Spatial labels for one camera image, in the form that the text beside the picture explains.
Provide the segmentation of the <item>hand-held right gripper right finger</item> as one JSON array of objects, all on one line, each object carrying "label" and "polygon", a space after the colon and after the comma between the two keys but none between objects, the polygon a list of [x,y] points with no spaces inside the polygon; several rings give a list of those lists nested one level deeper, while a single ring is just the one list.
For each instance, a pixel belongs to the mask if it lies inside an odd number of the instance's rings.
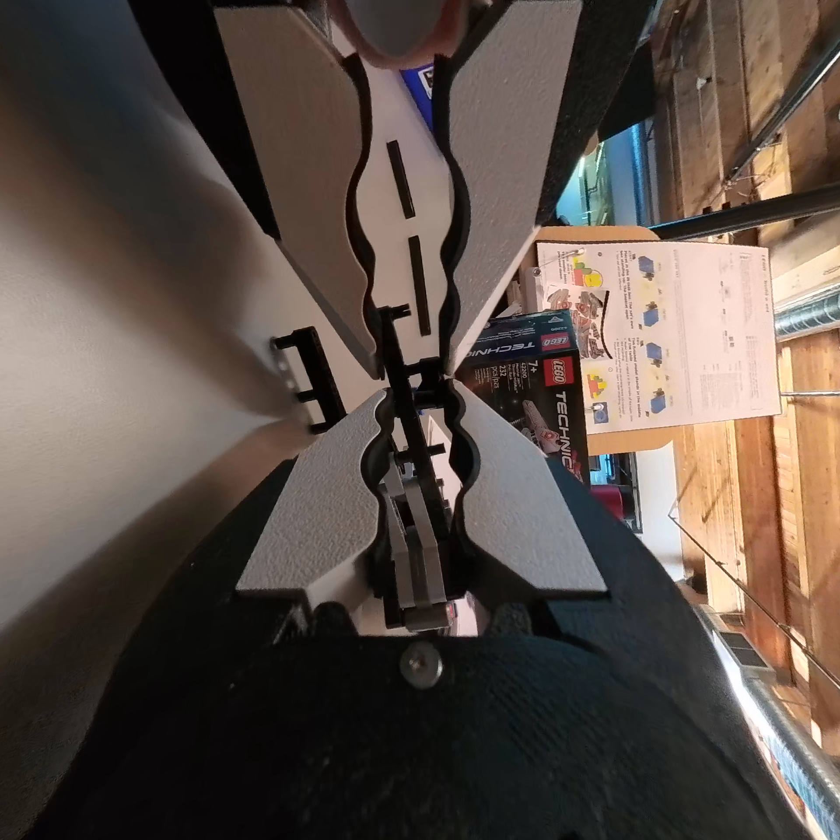
[{"label": "hand-held right gripper right finger", "polygon": [[541,450],[457,380],[446,383],[448,462],[460,481],[454,581],[487,611],[601,600],[608,588]]}]

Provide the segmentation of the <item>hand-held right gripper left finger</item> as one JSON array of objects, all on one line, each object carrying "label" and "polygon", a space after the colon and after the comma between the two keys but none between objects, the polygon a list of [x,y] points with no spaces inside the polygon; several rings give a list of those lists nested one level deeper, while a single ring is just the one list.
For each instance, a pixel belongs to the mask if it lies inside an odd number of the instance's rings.
[{"label": "hand-held right gripper left finger", "polygon": [[240,595],[361,604],[385,544],[391,390],[370,396],[296,460],[237,582]]}]

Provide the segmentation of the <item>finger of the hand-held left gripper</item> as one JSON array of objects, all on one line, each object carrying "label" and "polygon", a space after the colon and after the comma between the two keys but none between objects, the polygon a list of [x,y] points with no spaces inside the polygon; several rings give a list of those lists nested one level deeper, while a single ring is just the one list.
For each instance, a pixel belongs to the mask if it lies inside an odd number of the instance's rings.
[{"label": "finger of the hand-held left gripper", "polygon": [[532,244],[582,2],[499,2],[436,60],[436,142],[454,209],[440,359],[454,375]]},{"label": "finger of the hand-held left gripper", "polygon": [[278,246],[363,370],[384,379],[375,251],[357,201],[373,133],[363,61],[288,4],[217,6],[215,20]]}]

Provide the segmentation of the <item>grey black brick model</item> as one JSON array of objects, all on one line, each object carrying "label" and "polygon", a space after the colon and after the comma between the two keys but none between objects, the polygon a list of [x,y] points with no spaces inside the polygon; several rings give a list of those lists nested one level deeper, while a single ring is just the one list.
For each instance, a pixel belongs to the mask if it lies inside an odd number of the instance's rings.
[{"label": "grey black brick model", "polygon": [[[406,362],[396,321],[410,313],[407,305],[379,310],[382,358],[389,384],[385,390],[391,390],[394,404],[390,466],[380,484],[385,503],[385,544],[370,560],[369,597],[361,604],[339,605],[354,613],[374,597],[383,603],[385,627],[429,634],[448,630],[455,613],[455,597],[445,577],[452,514],[433,464],[433,456],[444,454],[446,449],[428,443],[421,419],[424,411],[443,405],[445,378],[439,358]],[[334,379],[316,331],[299,329],[275,337],[270,348],[277,355],[290,348],[299,352],[311,386],[299,393],[298,399],[303,403],[316,400],[325,410],[324,423],[313,427],[320,433],[318,441],[349,413],[341,414]],[[285,599],[301,602],[309,613],[322,605],[307,604],[299,596]]]}]

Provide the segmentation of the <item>grey desk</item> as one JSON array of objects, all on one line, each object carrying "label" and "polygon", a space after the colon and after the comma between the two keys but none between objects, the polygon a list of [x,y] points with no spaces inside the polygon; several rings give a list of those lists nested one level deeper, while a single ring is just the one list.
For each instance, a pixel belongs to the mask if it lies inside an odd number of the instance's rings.
[{"label": "grey desk", "polygon": [[2,2],[2,838],[60,784],[195,547],[304,440],[269,351],[363,372],[126,2]]}]

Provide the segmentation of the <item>blue container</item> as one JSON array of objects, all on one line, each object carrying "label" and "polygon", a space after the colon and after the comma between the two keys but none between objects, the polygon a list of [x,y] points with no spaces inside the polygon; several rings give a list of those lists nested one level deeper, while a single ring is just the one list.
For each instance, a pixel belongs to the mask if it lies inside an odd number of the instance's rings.
[{"label": "blue container", "polygon": [[430,135],[434,135],[433,84],[434,63],[400,70],[400,76],[420,118]]}]

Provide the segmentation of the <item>short black toy beam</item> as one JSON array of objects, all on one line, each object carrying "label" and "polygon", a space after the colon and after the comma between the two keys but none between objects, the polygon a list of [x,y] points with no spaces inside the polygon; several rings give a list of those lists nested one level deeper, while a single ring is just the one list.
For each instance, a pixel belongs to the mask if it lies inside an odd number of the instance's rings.
[{"label": "short black toy beam", "polygon": [[398,140],[389,140],[386,142],[385,147],[392,168],[395,188],[400,200],[404,218],[415,218],[416,211],[413,202],[413,195],[407,179],[407,173],[400,144]]}]

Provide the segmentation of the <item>dark building toy box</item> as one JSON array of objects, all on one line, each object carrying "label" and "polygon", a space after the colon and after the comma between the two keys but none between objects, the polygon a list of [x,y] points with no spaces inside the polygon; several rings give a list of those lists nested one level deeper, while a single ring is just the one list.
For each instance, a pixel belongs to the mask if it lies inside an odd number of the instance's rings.
[{"label": "dark building toy box", "polygon": [[455,378],[591,486],[581,358],[568,310],[488,321]]}]

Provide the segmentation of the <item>long black toy beam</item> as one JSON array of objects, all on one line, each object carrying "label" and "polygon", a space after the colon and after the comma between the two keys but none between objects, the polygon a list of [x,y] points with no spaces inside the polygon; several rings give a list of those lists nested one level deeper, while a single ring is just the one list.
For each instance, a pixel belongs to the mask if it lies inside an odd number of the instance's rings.
[{"label": "long black toy beam", "polygon": [[417,235],[411,236],[407,240],[407,244],[413,279],[416,319],[420,335],[427,337],[432,334],[432,324],[429,315],[424,260],[420,237]]}]

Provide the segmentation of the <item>dark metal pole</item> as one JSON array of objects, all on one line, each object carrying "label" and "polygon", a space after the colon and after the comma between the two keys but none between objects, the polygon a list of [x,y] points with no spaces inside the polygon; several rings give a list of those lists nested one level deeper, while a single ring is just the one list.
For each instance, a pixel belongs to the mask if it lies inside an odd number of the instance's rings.
[{"label": "dark metal pole", "polygon": [[836,182],[806,192],[776,196],[657,224],[649,230],[660,240],[687,241],[832,213],[838,208],[839,183]]}]

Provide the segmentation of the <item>printed paper sheet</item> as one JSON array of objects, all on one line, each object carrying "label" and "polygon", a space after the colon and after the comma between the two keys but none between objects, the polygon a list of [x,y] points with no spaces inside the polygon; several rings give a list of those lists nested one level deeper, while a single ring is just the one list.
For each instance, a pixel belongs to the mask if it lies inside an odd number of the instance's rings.
[{"label": "printed paper sheet", "polygon": [[781,412],[766,248],[658,239],[535,245],[539,309],[567,311],[588,434]]}]

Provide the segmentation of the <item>silver ventilation duct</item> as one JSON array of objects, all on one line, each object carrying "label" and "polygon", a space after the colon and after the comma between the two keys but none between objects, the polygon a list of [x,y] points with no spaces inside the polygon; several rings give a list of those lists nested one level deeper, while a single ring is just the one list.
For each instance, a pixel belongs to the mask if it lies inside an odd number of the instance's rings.
[{"label": "silver ventilation duct", "polygon": [[805,823],[819,837],[839,838],[839,774],[774,692],[775,670],[742,634],[727,630],[707,605],[694,611],[704,624],[726,670],[745,717],[778,768],[780,777],[802,801]]},{"label": "silver ventilation duct", "polygon": [[777,343],[838,330],[838,287],[784,304],[774,314],[773,327]]}]

